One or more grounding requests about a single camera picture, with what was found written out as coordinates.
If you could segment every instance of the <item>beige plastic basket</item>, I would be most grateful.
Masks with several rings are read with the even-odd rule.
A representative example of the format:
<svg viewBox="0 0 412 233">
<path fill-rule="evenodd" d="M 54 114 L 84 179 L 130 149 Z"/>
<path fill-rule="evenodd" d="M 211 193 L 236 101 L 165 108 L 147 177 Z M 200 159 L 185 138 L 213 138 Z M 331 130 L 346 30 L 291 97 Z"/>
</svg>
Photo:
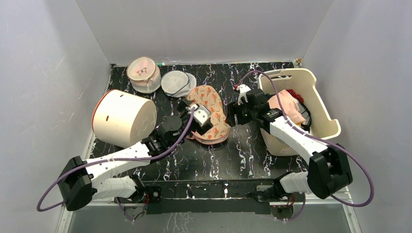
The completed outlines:
<svg viewBox="0 0 412 233">
<path fill-rule="evenodd" d="M 316 91 L 316 78 L 308 69 L 292 68 L 292 69 L 277 69 L 265 72 L 274 81 L 278 91 L 285 89 L 293 89 L 296 94 L 302 96 L 305 105 L 310 110 L 312 117 L 312 125 L 310 134 L 322 139 L 330 139 L 337 137 L 341 133 L 341 126 L 337 119 L 330 119 L 329 114 L 322 102 L 321 97 Z M 275 94 L 272 84 L 263 75 L 259 75 L 259 89 L 262 89 L 265 94 Z M 297 155 L 297 153 L 283 141 L 273 135 L 268 134 L 263 129 L 263 140 L 270 154 L 276 156 Z"/>
</svg>

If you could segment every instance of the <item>marble tabletop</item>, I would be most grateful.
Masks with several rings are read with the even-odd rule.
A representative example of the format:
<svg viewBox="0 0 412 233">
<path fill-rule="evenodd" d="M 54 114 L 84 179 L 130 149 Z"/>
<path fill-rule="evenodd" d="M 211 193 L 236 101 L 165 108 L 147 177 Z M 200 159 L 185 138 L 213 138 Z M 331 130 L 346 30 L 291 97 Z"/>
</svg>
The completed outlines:
<svg viewBox="0 0 412 233">
<path fill-rule="evenodd" d="M 197 85 L 210 85 L 220 94 L 225 110 L 236 94 L 233 87 L 250 70 L 268 71 L 293 68 L 292 62 L 237 63 L 209 65 L 161 66 L 161 74 L 181 70 L 196 77 Z M 118 89 L 154 101 L 157 107 L 157 123 L 166 116 L 177 115 L 180 98 L 171 98 L 159 88 L 151 94 L 135 91 L 127 75 L 127 67 L 113 67 L 108 90 Z M 244 84 L 257 88 L 257 75 L 251 75 Z M 91 158 L 100 157 L 122 148 L 95 139 Z M 276 178 L 287 171 L 306 170 L 300 156 L 277 157 L 268 153 L 259 128 L 251 122 L 230 129 L 229 138 L 220 144 L 206 146 L 193 140 L 185 140 L 174 152 L 145 167 L 129 170 L 120 176 L 137 174 L 143 181 L 208 181 Z"/>
</svg>

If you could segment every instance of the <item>orange floral pattern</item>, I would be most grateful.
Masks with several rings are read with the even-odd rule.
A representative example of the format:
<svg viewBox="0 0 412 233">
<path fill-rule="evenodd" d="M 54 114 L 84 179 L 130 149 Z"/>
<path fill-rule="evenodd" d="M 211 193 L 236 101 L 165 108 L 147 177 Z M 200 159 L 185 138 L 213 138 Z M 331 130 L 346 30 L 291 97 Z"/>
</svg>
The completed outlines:
<svg viewBox="0 0 412 233">
<path fill-rule="evenodd" d="M 211 86 L 202 85 L 191 91 L 187 98 L 197 103 L 203 103 L 212 113 L 210 120 L 213 128 L 204 135 L 194 133 L 194 139 L 207 145 L 225 141 L 229 136 L 230 127 L 225 122 L 226 116 L 223 113 L 222 99 L 218 92 Z"/>
</svg>

